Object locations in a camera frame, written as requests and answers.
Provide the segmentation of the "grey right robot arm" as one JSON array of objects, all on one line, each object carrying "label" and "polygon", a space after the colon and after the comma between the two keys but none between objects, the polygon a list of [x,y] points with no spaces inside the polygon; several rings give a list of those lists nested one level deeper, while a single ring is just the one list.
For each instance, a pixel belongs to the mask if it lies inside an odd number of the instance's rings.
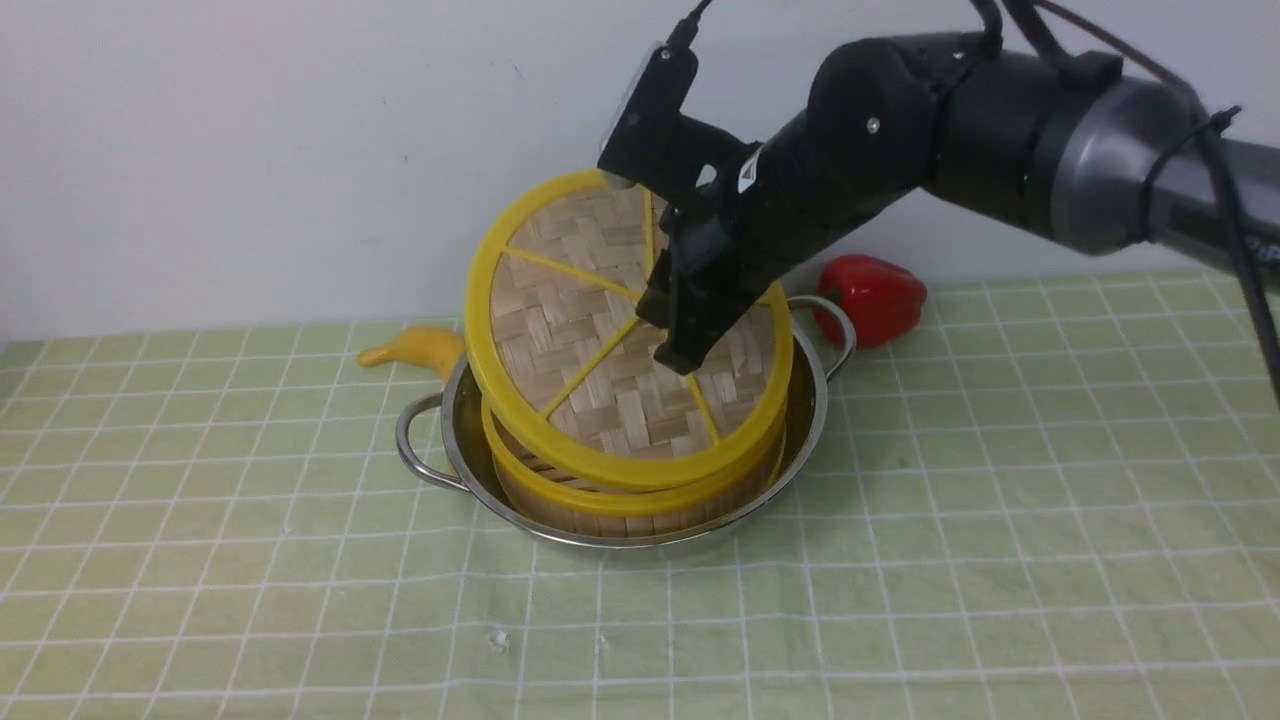
[{"label": "grey right robot arm", "polygon": [[863,38],[820,64],[805,108],[746,143],[681,111],[698,59],[652,51],[598,165],[666,201],[637,315],[686,375],[785,274],[915,190],[1103,256],[1140,242],[1233,270],[1201,140],[1216,142],[1260,283],[1277,288],[1277,150],[1220,136],[1174,90],[1071,82],[978,33]]}]

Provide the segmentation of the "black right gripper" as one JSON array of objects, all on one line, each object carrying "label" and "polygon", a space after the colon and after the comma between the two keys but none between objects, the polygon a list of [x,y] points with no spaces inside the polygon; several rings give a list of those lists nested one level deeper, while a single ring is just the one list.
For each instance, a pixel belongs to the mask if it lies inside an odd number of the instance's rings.
[{"label": "black right gripper", "polygon": [[774,282],[922,186],[937,106],[914,38],[863,38],[822,61],[805,108],[765,142],[696,150],[716,178],[666,196],[669,249],[637,305],[666,332],[653,359],[700,369]]}]

